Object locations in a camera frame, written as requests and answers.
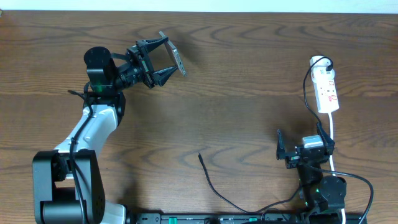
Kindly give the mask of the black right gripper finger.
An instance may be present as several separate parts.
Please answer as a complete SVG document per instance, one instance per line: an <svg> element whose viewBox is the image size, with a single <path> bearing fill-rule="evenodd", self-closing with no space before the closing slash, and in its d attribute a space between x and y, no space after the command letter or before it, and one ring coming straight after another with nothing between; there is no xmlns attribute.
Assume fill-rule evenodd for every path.
<svg viewBox="0 0 398 224"><path fill-rule="evenodd" d="M277 160L285 159L286 151L284 146L284 140L282 137L282 131L280 129L277 130L277 149L276 149L276 158Z"/></svg>
<svg viewBox="0 0 398 224"><path fill-rule="evenodd" d="M335 149L334 140L325 132L321 123L317 123L317 133L321 137L326 155L331 156Z"/></svg>

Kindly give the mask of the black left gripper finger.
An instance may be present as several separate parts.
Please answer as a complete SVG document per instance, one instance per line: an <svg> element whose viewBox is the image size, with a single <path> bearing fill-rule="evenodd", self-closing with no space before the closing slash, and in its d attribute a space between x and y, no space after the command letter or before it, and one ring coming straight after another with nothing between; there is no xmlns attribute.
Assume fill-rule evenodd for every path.
<svg viewBox="0 0 398 224"><path fill-rule="evenodd" d="M152 74L152 79L155 85L164 86L167 80L171 77L171 75L178 70L178 67L172 66L168 68L164 68L158 71L155 71Z"/></svg>
<svg viewBox="0 0 398 224"><path fill-rule="evenodd" d="M160 45L166 43L169 40L169 38L166 37L161 37L158 39L143 39L143 40L137 40L136 41L136 47L146 53L150 53Z"/></svg>

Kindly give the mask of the grey Galaxy smartphone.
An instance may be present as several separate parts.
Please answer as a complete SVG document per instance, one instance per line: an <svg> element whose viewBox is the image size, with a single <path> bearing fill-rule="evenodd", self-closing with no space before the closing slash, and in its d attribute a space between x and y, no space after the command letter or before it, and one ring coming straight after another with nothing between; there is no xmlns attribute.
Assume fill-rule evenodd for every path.
<svg viewBox="0 0 398 224"><path fill-rule="evenodd" d="M185 67L183 65L182 59L180 57L180 54L179 54L176 46L170 40L166 41L164 43L164 45L165 45L165 47L166 47L166 49L167 49L167 51L168 51L168 53L170 55L170 58L174 62L175 66L177 66L177 68L179 69L180 73L184 77L186 77L187 76L187 72L186 72L186 69L185 69Z"/></svg>

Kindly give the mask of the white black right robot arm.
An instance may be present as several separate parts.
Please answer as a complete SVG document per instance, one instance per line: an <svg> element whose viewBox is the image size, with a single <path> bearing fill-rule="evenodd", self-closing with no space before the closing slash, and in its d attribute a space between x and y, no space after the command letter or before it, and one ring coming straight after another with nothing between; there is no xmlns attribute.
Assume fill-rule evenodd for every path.
<svg viewBox="0 0 398 224"><path fill-rule="evenodd" d="M345 208L346 181L334 175L323 175L321 165L328 162L335 142L317 124L317 134L302 138L294 150L285 148L282 131L277 131L276 158L288 169L297 169L303 199L315 214L338 213Z"/></svg>

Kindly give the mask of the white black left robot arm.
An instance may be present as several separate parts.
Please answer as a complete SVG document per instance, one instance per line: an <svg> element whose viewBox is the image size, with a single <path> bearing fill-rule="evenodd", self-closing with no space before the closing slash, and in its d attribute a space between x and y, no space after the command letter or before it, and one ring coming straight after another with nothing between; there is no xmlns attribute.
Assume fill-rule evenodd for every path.
<svg viewBox="0 0 398 224"><path fill-rule="evenodd" d="M136 41L125 54L93 47L84 55L89 82L83 92L82 117L52 151L32 160L34 217L37 223L135 223L122 204L106 200L98 156L125 112L123 90L138 83L164 86L183 67L176 46L165 34Z"/></svg>

